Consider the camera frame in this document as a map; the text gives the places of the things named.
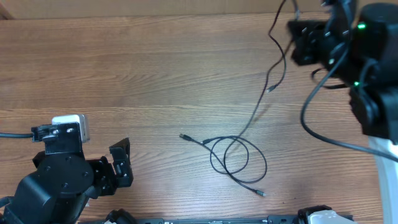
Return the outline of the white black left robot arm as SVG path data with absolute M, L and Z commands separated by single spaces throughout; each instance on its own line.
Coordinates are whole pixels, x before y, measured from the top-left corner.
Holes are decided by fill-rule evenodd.
M 79 139 L 46 141 L 33 159 L 36 171 L 19 182 L 14 196 L 1 199 L 1 223 L 75 223 L 89 199 L 130 187 L 129 139 L 109 151 L 112 163 L 104 156 L 85 159 Z

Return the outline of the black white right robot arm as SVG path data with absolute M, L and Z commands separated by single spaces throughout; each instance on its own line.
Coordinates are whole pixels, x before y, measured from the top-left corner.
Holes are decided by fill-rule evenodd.
M 325 1 L 327 20 L 288 21 L 293 61 L 320 64 L 327 71 L 317 89 L 337 78 L 349 90 L 351 110 L 368 137 L 367 146 L 328 138 L 323 142 L 374 156 L 384 223 L 397 222 L 397 5 Z

